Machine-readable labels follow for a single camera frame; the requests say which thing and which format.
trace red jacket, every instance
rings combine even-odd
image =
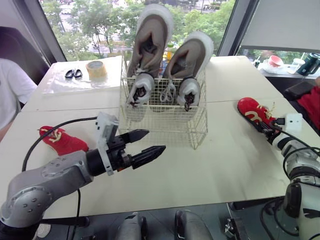
[[[320,87],[312,88],[310,93],[298,99],[298,103],[307,111],[314,125],[320,129]]]

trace black cable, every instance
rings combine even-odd
[[[315,239],[316,237],[319,237],[319,236],[320,236],[320,232],[310,237],[309,240]]]
[[[264,228],[265,232],[268,234],[270,240],[275,240],[275,237],[272,235],[272,233],[270,232],[270,230],[268,229],[266,223],[265,223],[265,220],[264,220],[264,211],[266,210],[266,208],[276,202],[276,201],[279,201],[279,199],[283,200],[285,197],[281,197],[281,198],[276,198],[276,199],[272,199],[270,201],[268,201],[264,206],[263,208],[261,208],[260,210],[260,222],[262,224],[262,227]]]
[[[74,222],[74,227],[73,227],[73,231],[72,231],[72,235],[71,235],[71,240],[74,240],[75,238],[75,234],[76,234],[76,229],[77,229],[77,225],[78,225],[78,218],[79,218],[79,214],[80,214],[80,205],[81,205],[81,192],[78,189],[78,207],[76,210],[76,217],[75,217],[75,222]]]
[[[68,231],[66,232],[66,239],[65,239],[65,240],[68,240],[68,238],[69,238],[69,232],[70,232],[70,225],[68,226]]]
[[[48,130],[45,134],[43,134],[42,136],[40,136],[35,142],[34,144],[32,144],[32,146],[30,147],[29,151],[26,153],[24,160],[23,160],[23,164],[22,164],[22,172],[26,171],[27,169],[27,163],[29,160],[29,157],[32,153],[32,151],[35,149],[35,147],[38,145],[38,143],[41,142],[42,139],[44,139],[46,136],[48,136],[50,133],[52,133],[54,130],[67,125],[67,124],[71,124],[71,123],[76,123],[76,122],[82,122],[82,121],[89,121],[89,120],[96,120],[97,117],[86,117],[86,118],[79,118],[79,119],[74,119],[74,120],[70,120],[70,121],[65,121],[63,123],[58,124],[57,126],[54,126],[53,128],[51,128],[50,130]]]
[[[311,148],[310,145],[306,144],[304,141],[300,140],[300,139],[297,138],[296,136],[293,136],[292,134],[290,134],[290,133],[288,133],[288,132],[286,132],[286,131],[283,131],[280,127],[274,126],[274,125],[270,125],[270,127],[271,127],[272,129],[274,129],[274,130],[277,130],[277,131],[279,131],[279,132],[281,132],[281,133],[283,133],[283,134],[285,134],[285,135],[293,138],[294,140],[297,140],[298,142],[300,142],[301,144],[305,145],[306,147]],[[312,151],[320,157],[320,154],[319,154],[318,152],[316,152],[316,151],[314,151],[314,150],[312,150]]]
[[[315,147],[315,146],[306,146],[306,147],[303,147],[303,148],[298,148],[298,149],[295,149],[291,152],[289,152],[289,154],[287,154],[284,159],[283,159],[283,162],[282,162],[282,168],[283,168],[283,171],[285,173],[285,175],[288,177],[288,179],[290,179],[289,177],[289,174],[286,170],[286,162],[288,160],[288,158],[292,155],[292,154],[295,154],[299,151],[304,151],[304,150],[312,150],[313,152],[315,152],[318,156],[319,156],[319,152],[316,152],[315,150],[318,150],[320,151],[320,148],[319,147]]]
[[[286,234],[288,234],[288,235],[290,235],[290,236],[293,236],[293,237],[298,237],[298,236],[299,236],[299,232],[290,232],[289,230],[285,229],[285,228],[281,225],[281,223],[280,223],[280,221],[279,221],[279,219],[278,219],[277,211],[278,211],[279,207],[280,207],[283,203],[284,203],[284,200],[282,199],[282,200],[279,200],[278,203],[275,204],[275,206],[274,206],[274,215],[273,215],[274,220],[275,220],[276,224],[279,226],[279,228],[281,228]]]

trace window frame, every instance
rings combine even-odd
[[[33,40],[39,46],[46,61],[52,65],[66,62],[54,32],[38,0],[13,0],[13,4],[21,15]]]
[[[235,56],[260,0],[236,0],[217,56]]]

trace wall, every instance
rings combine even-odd
[[[320,52],[320,0],[260,0],[241,46]]]
[[[0,26],[15,28],[36,48],[31,34],[25,26],[12,0],[0,0]]]

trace white wire basket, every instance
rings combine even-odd
[[[177,94],[183,79],[173,79]],[[196,149],[208,133],[208,116],[206,104],[205,72],[197,78],[200,85],[198,106],[192,106],[189,111],[174,100],[172,105],[160,102],[160,93],[168,85],[168,79],[155,78],[155,88],[147,104],[133,108],[127,104],[127,99],[135,78],[127,77],[127,61],[122,57],[120,84],[119,132],[124,134],[135,129],[149,130],[142,141],[153,145],[175,147],[191,146]]]

